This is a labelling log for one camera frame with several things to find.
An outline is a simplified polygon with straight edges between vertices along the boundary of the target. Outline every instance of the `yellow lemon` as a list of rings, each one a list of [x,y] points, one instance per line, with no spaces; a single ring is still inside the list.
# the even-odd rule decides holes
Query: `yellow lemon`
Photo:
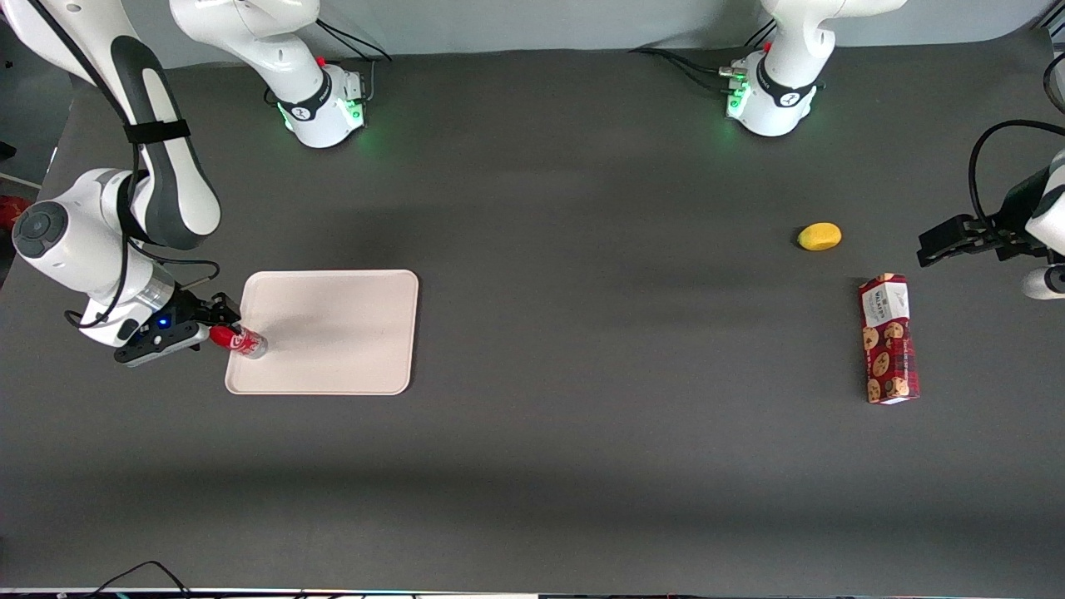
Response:
[[[814,223],[799,233],[799,245],[810,252],[820,252],[839,245],[843,232],[832,223]]]

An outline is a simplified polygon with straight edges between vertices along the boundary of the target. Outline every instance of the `gray wall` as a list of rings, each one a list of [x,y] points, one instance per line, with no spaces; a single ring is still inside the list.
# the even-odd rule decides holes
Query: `gray wall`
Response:
[[[896,13],[842,19],[840,45],[976,42],[1014,31],[1052,0],[910,0]],[[168,67],[232,56],[186,38],[167,0],[126,0],[137,31]],[[766,17],[756,0],[323,0],[322,16],[397,54],[545,48],[738,46]],[[316,28],[301,33],[312,50],[349,51]]]

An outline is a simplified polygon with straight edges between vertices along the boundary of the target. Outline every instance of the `red box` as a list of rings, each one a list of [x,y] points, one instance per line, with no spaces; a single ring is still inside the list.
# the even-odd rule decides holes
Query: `red box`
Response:
[[[886,273],[858,289],[866,393],[871,404],[891,405],[921,396],[910,336],[906,277]]]

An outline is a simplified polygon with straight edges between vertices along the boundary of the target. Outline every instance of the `dark table surface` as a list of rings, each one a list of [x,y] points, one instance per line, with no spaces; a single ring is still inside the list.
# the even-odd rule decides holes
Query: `dark table surface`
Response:
[[[1049,58],[1035,33],[842,49],[781,140],[650,56],[402,58],[328,150],[250,69],[173,72],[223,203],[195,253],[214,289],[411,269],[413,383],[235,396],[210,349],[127,370],[61,318],[84,296],[18,263],[5,585],[157,558],[195,586],[1065,596],[1065,304],[1021,295],[1035,261],[914,256],[968,210],[986,127],[1061,122]],[[1060,146],[1001,133],[989,208]],[[128,153],[83,90],[42,197]],[[842,245],[797,249],[816,221]],[[910,276],[924,393],[892,407],[865,402],[855,289],[885,271]]]

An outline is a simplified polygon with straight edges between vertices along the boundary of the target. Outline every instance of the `white tray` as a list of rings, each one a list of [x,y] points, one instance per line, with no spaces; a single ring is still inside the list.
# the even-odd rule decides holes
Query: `white tray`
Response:
[[[230,352],[226,388],[257,395],[395,395],[410,383],[417,276],[410,271],[261,272],[244,284],[242,324],[266,338]]]

